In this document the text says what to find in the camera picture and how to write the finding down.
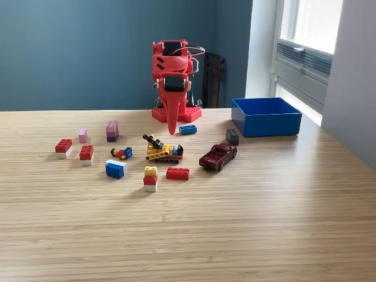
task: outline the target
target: red lego brick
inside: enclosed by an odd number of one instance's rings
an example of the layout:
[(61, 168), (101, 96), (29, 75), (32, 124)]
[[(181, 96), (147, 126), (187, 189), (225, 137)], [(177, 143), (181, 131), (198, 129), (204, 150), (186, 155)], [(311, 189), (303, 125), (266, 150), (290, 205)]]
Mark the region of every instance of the red lego brick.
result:
[(160, 122), (167, 122), (167, 114), (165, 108), (153, 108), (152, 116)]
[(167, 179), (189, 180), (189, 169), (173, 169), (169, 167), (166, 173)]
[(156, 175), (146, 175), (143, 178), (144, 185), (157, 185), (158, 176)]
[(91, 160), (93, 156), (94, 148), (92, 145), (82, 146), (80, 152), (80, 160)]
[(186, 108), (186, 114), (183, 116), (183, 121), (192, 122), (198, 119), (201, 115), (202, 111), (199, 107)]
[(66, 153), (66, 151), (69, 150), (69, 148), (73, 145), (71, 139), (62, 139), (59, 144), (55, 147), (56, 153)]

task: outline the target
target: blue storage bin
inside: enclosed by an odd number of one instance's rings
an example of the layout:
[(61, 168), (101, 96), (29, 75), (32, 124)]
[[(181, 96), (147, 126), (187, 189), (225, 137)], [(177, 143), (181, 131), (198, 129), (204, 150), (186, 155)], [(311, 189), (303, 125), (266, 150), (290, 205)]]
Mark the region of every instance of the blue storage bin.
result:
[(244, 137), (296, 135), (301, 112), (282, 98), (233, 99), (231, 118)]

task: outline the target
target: dark red toy car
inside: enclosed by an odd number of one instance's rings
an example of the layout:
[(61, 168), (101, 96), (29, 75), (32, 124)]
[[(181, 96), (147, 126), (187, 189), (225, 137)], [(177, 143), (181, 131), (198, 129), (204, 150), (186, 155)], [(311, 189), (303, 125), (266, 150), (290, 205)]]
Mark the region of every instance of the dark red toy car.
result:
[(208, 154), (200, 159), (199, 165), (203, 166), (204, 169), (222, 170), (223, 166), (236, 156), (236, 153), (237, 149), (233, 145), (227, 143), (216, 144)]

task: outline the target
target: window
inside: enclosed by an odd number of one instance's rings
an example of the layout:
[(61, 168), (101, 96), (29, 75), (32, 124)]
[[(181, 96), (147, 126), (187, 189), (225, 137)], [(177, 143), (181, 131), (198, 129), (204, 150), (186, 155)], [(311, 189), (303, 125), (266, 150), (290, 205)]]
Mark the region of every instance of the window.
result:
[(343, 0), (285, 0), (281, 39), (334, 54)]
[(276, 97), (284, 99), (291, 106), (293, 106), (294, 108), (308, 116), (311, 120), (313, 120), (314, 123), (321, 126), (321, 120), (323, 119), (323, 116), (311, 107), (309, 107), (308, 104), (296, 98), (287, 89), (283, 88), (280, 85), (277, 85)]
[(343, 0), (278, 0), (270, 96), (283, 86), (323, 112)]

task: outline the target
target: yellow lego brick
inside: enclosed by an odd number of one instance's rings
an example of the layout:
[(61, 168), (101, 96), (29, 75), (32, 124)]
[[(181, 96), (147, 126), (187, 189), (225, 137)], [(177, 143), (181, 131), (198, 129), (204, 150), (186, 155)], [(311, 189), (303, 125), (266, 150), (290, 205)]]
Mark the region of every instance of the yellow lego brick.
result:
[(146, 166), (145, 167), (145, 176), (147, 175), (157, 175), (157, 167), (156, 166)]

